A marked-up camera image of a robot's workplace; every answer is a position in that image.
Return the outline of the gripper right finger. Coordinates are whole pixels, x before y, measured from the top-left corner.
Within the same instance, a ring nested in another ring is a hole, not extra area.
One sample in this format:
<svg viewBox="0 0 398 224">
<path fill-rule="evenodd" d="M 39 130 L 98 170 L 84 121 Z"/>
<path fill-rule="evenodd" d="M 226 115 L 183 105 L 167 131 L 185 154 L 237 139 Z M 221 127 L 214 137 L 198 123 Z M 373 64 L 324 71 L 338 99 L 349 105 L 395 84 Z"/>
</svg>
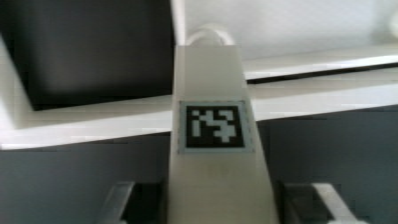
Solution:
<svg viewBox="0 0 398 224">
<path fill-rule="evenodd" d="M 279 183 L 283 224 L 370 224 L 361 220 L 331 183 Z"/>
</svg>

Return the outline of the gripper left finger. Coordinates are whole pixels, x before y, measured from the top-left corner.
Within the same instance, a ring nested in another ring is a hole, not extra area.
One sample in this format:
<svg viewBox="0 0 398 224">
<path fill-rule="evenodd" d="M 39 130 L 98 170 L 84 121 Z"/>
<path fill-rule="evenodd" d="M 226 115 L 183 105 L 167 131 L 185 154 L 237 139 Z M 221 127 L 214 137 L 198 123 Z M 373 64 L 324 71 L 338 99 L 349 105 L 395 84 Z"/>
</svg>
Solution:
<svg viewBox="0 0 398 224">
<path fill-rule="evenodd" d="M 95 224 L 166 224 L 166 184 L 118 182 Z"/>
</svg>

